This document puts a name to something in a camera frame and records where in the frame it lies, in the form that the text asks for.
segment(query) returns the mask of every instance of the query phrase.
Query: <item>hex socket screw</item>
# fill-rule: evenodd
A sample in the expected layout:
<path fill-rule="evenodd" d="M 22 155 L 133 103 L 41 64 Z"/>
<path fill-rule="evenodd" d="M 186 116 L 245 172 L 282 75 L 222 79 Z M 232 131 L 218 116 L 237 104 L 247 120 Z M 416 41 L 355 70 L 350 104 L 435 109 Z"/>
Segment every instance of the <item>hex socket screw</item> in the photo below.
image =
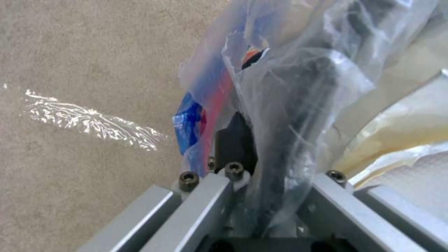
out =
<path fill-rule="evenodd" d="M 243 178 L 244 167 L 238 162 L 230 162 L 224 167 L 225 176 L 232 181 L 238 181 Z"/>
<path fill-rule="evenodd" d="M 199 176 L 192 171 L 186 171 L 179 176 L 179 188 L 191 192 L 199 184 Z"/>

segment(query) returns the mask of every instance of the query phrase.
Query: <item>clear plastic bag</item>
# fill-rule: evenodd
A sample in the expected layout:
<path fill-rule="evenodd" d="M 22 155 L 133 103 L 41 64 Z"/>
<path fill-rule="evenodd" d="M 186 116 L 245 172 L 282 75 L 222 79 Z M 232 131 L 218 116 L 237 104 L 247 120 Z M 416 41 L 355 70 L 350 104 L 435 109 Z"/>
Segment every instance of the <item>clear plastic bag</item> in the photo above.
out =
<path fill-rule="evenodd" d="M 215 114 L 212 128 L 235 85 L 235 109 L 252 126 L 258 155 L 245 202 L 248 232 L 267 234 L 295 213 L 311 187 L 316 157 L 327 151 L 324 136 L 335 118 L 375 87 L 438 2 L 241 0 L 218 18 L 179 77 L 206 112 Z M 254 47 L 267 49 L 241 70 L 247 49 Z M 232 81 L 222 84 L 216 74 Z M 199 145 L 211 143 L 210 135 L 203 139 Z"/>

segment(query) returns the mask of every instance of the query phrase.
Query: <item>screw hole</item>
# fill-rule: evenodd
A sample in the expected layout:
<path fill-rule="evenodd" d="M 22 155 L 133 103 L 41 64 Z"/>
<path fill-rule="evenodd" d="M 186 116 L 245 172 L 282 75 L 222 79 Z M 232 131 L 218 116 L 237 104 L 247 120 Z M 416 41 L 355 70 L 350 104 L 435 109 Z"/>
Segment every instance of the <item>screw hole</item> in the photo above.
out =
<path fill-rule="evenodd" d="M 190 181 L 194 179 L 194 175 L 191 173 L 184 174 L 183 179 L 186 181 Z"/>
<path fill-rule="evenodd" d="M 231 164 L 229 167 L 231 170 L 238 170 L 240 167 L 238 164 Z"/>

